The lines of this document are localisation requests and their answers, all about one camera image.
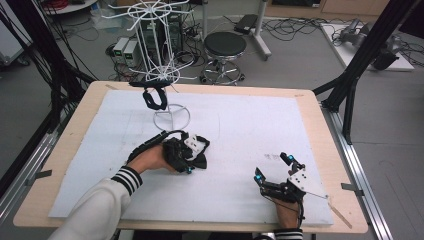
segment black glove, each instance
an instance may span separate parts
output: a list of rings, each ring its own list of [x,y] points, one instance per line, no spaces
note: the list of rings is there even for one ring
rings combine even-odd
[[[181,133],[181,139],[179,140],[174,137],[165,140],[169,135],[174,133]],[[176,171],[190,174],[196,167],[206,169],[207,162],[204,152],[210,142],[201,136],[190,138],[188,133],[181,130],[171,132],[163,131],[149,139],[132,151],[128,157],[127,163],[131,162],[140,153],[161,142],[163,142],[163,156],[165,161]]]

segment stool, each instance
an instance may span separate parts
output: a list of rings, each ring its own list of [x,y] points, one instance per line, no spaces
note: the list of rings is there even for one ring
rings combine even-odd
[[[204,47],[212,61],[202,70],[199,77],[202,83],[237,85],[237,81],[244,80],[240,68],[229,62],[243,55],[246,49],[246,41],[241,36],[231,32],[211,33],[205,38]]]

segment black and white striped sleeve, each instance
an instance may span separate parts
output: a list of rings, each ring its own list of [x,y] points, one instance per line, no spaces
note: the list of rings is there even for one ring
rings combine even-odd
[[[121,167],[112,180],[124,185],[130,196],[143,184],[140,174],[127,166]]]
[[[274,231],[276,240],[302,240],[303,232],[299,228],[279,229]]]

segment gray floor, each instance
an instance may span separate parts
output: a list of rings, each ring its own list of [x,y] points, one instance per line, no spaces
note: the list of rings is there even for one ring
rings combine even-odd
[[[86,12],[65,16],[65,23],[83,22]],[[211,26],[225,22],[211,20]],[[78,26],[90,28],[91,23]],[[220,25],[229,29],[231,25]],[[118,31],[89,29],[72,36],[70,44],[99,79],[107,80],[113,65],[105,49],[117,37],[128,34]],[[236,63],[246,74],[238,87],[271,87],[314,89],[339,76],[343,66],[319,30],[309,35],[298,34],[293,41],[279,41],[269,33],[262,36],[272,52],[268,61],[250,37],[246,54]],[[402,34],[407,41],[424,41]],[[185,69],[185,76],[198,76],[201,68]],[[424,68],[413,72],[371,72],[362,76],[357,87],[352,140],[382,209],[394,239],[424,239]],[[181,83],[199,84],[198,80]],[[328,93],[318,96],[325,99]],[[1,149],[0,176],[20,152],[49,110],[49,89],[34,66],[12,66],[0,72]],[[11,212],[0,226],[0,239],[45,239],[52,229],[17,228]],[[372,230],[364,235],[319,234],[318,239],[374,239]]]

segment wooden table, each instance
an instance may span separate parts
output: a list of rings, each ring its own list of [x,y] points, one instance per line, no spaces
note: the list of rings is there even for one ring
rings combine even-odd
[[[219,93],[295,98],[303,118],[303,123],[309,137],[310,146],[314,158],[316,159],[324,188],[329,194],[329,205],[334,219],[334,224],[331,226],[303,227],[303,230],[313,233],[365,233],[368,230],[355,193],[341,188],[341,183],[350,183],[350,181],[336,149],[330,130],[322,115],[320,106],[312,91],[205,85],[175,85],[175,88],[183,93]],[[42,169],[43,171],[52,170],[52,176],[36,180],[14,218],[14,224],[16,226],[58,227],[63,223],[63,219],[49,218],[48,213],[59,192],[60,184],[68,165],[77,152],[88,127],[103,101],[103,97],[107,91],[118,89],[132,91],[143,90],[140,88],[133,88],[129,86],[128,83],[123,82],[99,81],[90,85],[87,93]],[[167,90],[169,92],[174,92],[172,88]],[[277,228],[274,224],[130,220],[121,220],[118,227],[123,229],[240,232],[268,232]]]

